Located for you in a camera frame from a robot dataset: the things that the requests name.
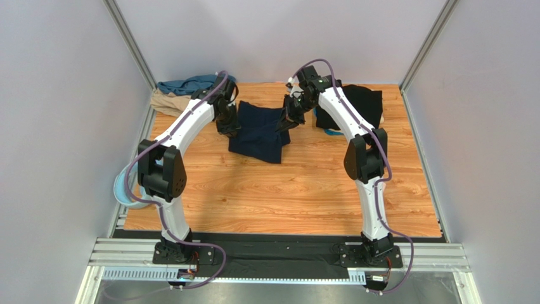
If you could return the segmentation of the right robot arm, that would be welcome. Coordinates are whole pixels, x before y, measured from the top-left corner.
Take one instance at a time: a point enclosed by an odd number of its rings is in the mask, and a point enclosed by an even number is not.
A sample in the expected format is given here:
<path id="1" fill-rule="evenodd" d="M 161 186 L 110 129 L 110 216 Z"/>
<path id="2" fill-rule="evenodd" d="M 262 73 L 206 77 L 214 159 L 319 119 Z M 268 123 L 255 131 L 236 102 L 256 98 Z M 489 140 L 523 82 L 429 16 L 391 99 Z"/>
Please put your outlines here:
<path id="1" fill-rule="evenodd" d="M 387 158 L 382 129 L 375 129 L 346 98 L 342 88 L 334 87 L 329 77 L 316 77 L 301 84 L 289 78 L 283 109 L 276 131 L 284 132 L 304 124 L 304 115 L 319 106 L 338 125 L 347 140 L 344 169 L 357 187 L 363 213 L 362 236 L 379 241 L 389 234 L 383 224 L 385 214 L 380 203 L 383 190 L 379 183 L 385 174 Z"/>

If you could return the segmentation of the navy blue t shirt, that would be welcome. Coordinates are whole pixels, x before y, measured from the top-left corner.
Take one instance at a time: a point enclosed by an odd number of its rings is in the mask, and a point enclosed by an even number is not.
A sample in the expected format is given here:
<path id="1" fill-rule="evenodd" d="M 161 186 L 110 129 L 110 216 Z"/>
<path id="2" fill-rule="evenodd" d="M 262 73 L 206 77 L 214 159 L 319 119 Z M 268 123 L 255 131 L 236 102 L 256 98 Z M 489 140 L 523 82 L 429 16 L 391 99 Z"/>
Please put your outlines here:
<path id="1" fill-rule="evenodd" d="M 280 164 L 282 148 L 291 142 L 289 132 L 276 131 L 281 112 L 281 108 L 258 107 L 240 101 L 238 120 L 241 129 L 229 140 L 228 151 Z"/>

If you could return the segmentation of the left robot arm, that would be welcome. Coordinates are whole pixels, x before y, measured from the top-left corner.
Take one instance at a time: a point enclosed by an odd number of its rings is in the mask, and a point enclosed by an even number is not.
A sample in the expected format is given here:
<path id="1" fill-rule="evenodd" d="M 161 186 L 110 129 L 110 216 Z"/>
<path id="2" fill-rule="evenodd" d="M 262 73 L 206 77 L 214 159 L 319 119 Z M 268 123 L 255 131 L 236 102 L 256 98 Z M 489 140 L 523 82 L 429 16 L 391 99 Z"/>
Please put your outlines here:
<path id="1" fill-rule="evenodd" d="M 152 141 L 141 141 L 138 146 L 134 167 L 138 170 L 138 185 L 144 191 L 139 200 L 156 206 L 162 237 L 169 242 L 191 243 L 191 229 L 182 205 L 188 181 L 183 156 L 198 133 L 211 122 L 216 123 L 219 134 L 236 135 L 240 128 L 237 94 L 234 82 L 198 90 L 165 132 Z"/>

